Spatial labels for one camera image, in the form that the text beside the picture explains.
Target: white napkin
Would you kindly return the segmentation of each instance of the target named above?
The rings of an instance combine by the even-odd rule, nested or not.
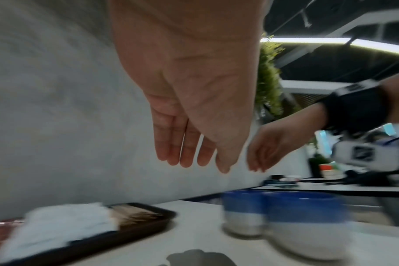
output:
[[[0,263],[29,257],[71,241],[89,238],[118,226],[100,203],[68,204],[34,209],[0,248]]]

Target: black wrist strap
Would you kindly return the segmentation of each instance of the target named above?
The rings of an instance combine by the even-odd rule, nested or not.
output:
[[[342,131],[353,135],[380,127],[391,110],[386,91],[372,80],[337,89],[320,103],[324,104],[328,114],[324,130],[335,135]]]

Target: ceramic cup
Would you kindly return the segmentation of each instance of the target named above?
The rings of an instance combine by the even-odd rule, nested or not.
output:
[[[243,236],[260,236],[265,220],[264,192],[237,190],[223,193],[225,228]]]
[[[316,192],[273,192],[265,198],[273,239],[281,247],[312,259],[345,257],[350,216],[339,198]]]

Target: table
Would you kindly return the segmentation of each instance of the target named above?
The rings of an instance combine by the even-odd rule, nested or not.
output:
[[[271,190],[271,191],[310,191],[310,192],[328,192],[345,196],[363,196],[363,197],[388,197],[399,198],[398,187],[361,187],[350,184],[330,184],[324,183],[298,183],[298,187],[277,188],[271,186],[257,187],[253,189]]]
[[[164,233],[75,262],[72,266],[399,266],[399,227],[353,223],[349,258],[342,262],[315,262],[300,258],[264,239],[241,240],[221,230],[221,206],[175,201],[156,205],[178,212],[174,225]],[[220,258],[210,263],[189,257],[200,249]],[[186,252],[183,255],[171,255]]]

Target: ceiling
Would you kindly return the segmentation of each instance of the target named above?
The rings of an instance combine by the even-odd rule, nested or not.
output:
[[[264,29],[277,37],[285,36],[344,36],[399,44],[399,22],[352,26],[343,33],[339,28],[357,21],[362,15],[375,11],[388,11],[379,16],[384,21],[399,17],[399,0],[275,0],[266,16]],[[305,14],[310,27],[305,27]],[[289,80],[358,82],[364,79],[383,79],[399,72],[399,55],[374,52],[349,45],[323,45],[309,49],[306,45],[283,45],[285,50],[277,56],[281,78]],[[297,51],[303,56],[287,61]]]

